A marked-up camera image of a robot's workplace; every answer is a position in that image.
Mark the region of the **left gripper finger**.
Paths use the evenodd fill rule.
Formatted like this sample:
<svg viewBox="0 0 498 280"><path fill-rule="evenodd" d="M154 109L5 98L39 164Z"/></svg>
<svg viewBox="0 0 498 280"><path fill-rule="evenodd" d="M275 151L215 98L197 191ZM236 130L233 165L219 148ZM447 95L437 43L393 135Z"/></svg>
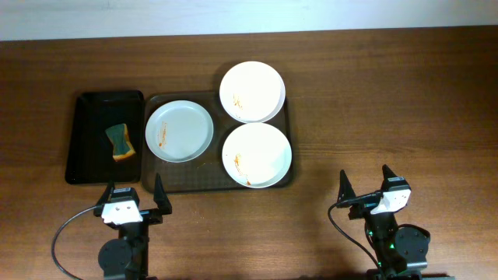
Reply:
<svg viewBox="0 0 498 280"><path fill-rule="evenodd" d="M102 215L103 208L104 208L105 204L108 203L110 196L113 193L114 189L115 189L115 184L112 180L110 180L108 182L103 194L100 196L99 200L95 204L95 208L93 210L94 216L101 216Z"/></svg>
<svg viewBox="0 0 498 280"><path fill-rule="evenodd" d="M172 213L172 205L163 189L163 183L158 173L155 177L153 200L156 203L157 209L161 215L170 215Z"/></svg>

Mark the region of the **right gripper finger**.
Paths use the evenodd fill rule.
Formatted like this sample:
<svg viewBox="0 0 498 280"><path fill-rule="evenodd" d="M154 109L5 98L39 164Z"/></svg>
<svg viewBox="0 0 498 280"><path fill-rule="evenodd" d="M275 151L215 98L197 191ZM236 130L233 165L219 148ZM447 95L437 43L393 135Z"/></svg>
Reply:
<svg viewBox="0 0 498 280"><path fill-rule="evenodd" d="M382 173L384 179L381 185L381 190L387 191L397 182L397 175L386 164L382 166Z"/></svg>
<svg viewBox="0 0 498 280"><path fill-rule="evenodd" d="M349 206L351 200L356 198L356 194L352 188L349 178L347 177L344 170L340 170L339 173L339 190L338 198L336 201L336 206L338 208L346 208Z"/></svg>

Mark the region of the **green and yellow sponge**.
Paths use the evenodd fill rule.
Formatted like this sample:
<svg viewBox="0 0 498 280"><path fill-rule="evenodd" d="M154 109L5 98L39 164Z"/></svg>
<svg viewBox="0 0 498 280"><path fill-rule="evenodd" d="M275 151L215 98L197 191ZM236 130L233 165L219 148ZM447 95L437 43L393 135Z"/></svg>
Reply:
<svg viewBox="0 0 498 280"><path fill-rule="evenodd" d="M113 160L120 162L131 158L136 151L130 141L128 126L126 124L116 124L105 130L106 136L113 146Z"/></svg>

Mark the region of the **white plate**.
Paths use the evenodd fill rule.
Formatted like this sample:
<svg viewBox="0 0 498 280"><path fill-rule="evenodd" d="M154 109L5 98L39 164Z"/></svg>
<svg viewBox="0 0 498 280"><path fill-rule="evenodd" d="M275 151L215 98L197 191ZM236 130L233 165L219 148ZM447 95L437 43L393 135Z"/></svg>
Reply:
<svg viewBox="0 0 498 280"><path fill-rule="evenodd" d="M249 188L276 185L289 172L293 151L289 139L266 123L243 124L226 138L222 148L225 171Z"/></svg>
<svg viewBox="0 0 498 280"><path fill-rule="evenodd" d="M266 122L283 107L286 87L270 65L245 61L230 68L219 86L223 109L236 121Z"/></svg>
<svg viewBox="0 0 498 280"><path fill-rule="evenodd" d="M201 105L175 100L156 109L146 123L149 150L169 163L183 163L199 157L210 145L214 123Z"/></svg>

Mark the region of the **white plate top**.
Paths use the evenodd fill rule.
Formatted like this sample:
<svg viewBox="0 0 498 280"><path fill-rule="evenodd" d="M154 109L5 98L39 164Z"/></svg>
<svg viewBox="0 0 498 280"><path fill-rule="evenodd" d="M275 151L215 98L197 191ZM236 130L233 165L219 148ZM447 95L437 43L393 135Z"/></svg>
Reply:
<svg viewBox="0 0 498 280"><path fill-rule="evenodd" d="M270 65L245 61L230 68L219 86L223 109L236 121L266 122L283 107L286 87Z"/></svg>

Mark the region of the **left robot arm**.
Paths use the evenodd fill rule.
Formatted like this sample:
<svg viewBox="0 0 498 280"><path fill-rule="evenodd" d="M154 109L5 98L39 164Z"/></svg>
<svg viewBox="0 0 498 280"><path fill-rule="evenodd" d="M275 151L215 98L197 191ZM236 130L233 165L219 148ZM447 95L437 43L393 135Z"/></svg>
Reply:
<svg viewBox="0 0 498 280"><path fill-rule="evenodd" d="M149 227L163 222L172 213L172 205L160 175L156 175L153 192L155 208L141 210L133 187L115 187L113 181L96 203L93 214L118 231L118 238L106 242L98 254L103 277L112 280L146 280L149 275Z"/></svg>

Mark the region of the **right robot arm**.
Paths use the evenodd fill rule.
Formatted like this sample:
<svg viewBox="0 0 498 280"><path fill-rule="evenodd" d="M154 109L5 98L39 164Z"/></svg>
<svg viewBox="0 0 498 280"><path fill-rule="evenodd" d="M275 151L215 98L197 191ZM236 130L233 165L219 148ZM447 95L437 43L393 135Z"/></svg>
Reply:
<svg viewBox="0 0 498 280"><path fill-rule="evenodd" d="M349 219L362 219L367 242L374 250L367 255L376 265L369 279L421 279L427 268L430 233L411 224L399 225L395 213L409 202L412 189L404 177L382 166L381 188L357 196L344 170L339 174L338 199L331 208L348 208Z"/></svg>

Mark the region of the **black plastic tray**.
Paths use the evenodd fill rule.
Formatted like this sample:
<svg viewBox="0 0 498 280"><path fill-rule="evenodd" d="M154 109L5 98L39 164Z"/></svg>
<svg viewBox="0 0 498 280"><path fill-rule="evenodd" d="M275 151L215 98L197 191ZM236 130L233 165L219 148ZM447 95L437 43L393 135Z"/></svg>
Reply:
<svg viewBox="0 0 498 280"><path fill-rule="evenodd" d="M138 90L83 93L77 97L65 180L69 184L134 183L140 180L144 98ZM135 154L113 159L105 130L126 124Z"/></svg>

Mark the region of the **brown serving tray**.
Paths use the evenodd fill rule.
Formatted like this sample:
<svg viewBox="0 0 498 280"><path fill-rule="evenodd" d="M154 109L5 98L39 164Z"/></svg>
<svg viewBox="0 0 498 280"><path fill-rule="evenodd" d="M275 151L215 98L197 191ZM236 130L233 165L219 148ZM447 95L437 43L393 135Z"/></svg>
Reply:
<svg viewBox="0 0 498 280"><path fill-rule="evenodd" d="M186 194L211 191L244 190L246 187L233 180L225 171L222 148L226 137L242 124L226 111L215 92L180 92L157 94L145 105L145 117L165 103L188 100L203 106L214 124L214 136L209 147L197 158L184 163L168 163L153 155L147 144L142 148L142 186L150 193L155 188L156 175L160 175L168 194Z"/></svg>

